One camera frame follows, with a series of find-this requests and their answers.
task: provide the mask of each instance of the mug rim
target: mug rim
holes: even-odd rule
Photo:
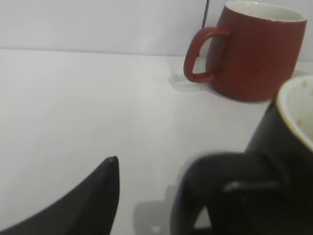
[[[298,138],[311,152],[313,152],[313,139],[309,138],[298,126],[296,120],[292,117],[287,104],[288,94],[294,87],[299,86],[299,84],[302,86],[303,83],[306,83],[307,79],[313,82],[312,75],[305,75],[302,77],[292,78],[283,84],[276,98],[276,106],[280,116],[292,134]]]
[[[268,7],[272,7],[272,8],[276,8],[276,9],[281,9],[281,10],[285,10],[285,11],[289,11],[292,12],[294,14],[299,15],[299,17],[301,17],[302,19],[299,20],[277,20],[277,19],[271,19],[271,18],[266,18],[266,17],[259,17],[253,14],[247,14],[245,12],[241,12],[239,10],[235,10],[233,9],[234,6],[239,5],[239,4],[245,4],[245,5],[262,5],[262,6],[268,6]],[[295,23],[295,22],[306,22],[308,19],[307,17],[302,14],[299,11],[293,10],[291,8],[285,7],[285,6],[281,6],[281,5],[277,5],[277,4],[272,4],[272,3],[267,3],[267,2],[255,2],[255,1],[243,1],[243,0],[239,0],[239,1],[229,1],[226,3],[225,7],[227,7],[227,9],[245,15],[245,16],[249,16],[249,17],[253,17],[256,19],[261,19],[261,20],[268,20],[268,21],[272,21],[272,22],[284,22],[284,23]]]

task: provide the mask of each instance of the black pointed object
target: black pointed object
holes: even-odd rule
[[[119,192],[118,159],[110,157],[60,200],[0,235],[109,235]]]

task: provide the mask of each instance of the black mug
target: black mug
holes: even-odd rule
[[[206,207],[212,228],[194,228]],[[197,159],[172,208],[172,235],[313,234],[313,77],[286,82],[245,153]]]

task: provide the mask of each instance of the mug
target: mug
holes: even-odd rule
[[[281,87],[245,153],[191,164],[173,204],[171,234],[200,234],[194,225],[203,207],[213,234],[313,234],[313,76]]]
[[[306,18],[269,3],[228,2],[217,27],[200,30],[188,49],[184,74],[192,82],[210,82],[233,99],[273,98],[291,78],[306,29]],[[206,72],[193,73],[203,43],[212,38]]]

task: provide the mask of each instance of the black object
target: black object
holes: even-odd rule
[[[110,157],[59,201],[0,235],[109,235],[119,190],[118,159]]]
[[[245,153],[196,160],[171,214],[172,235],[312,235],[313,152],[273,102]],[[211,228],[195,229],[206,207]]]

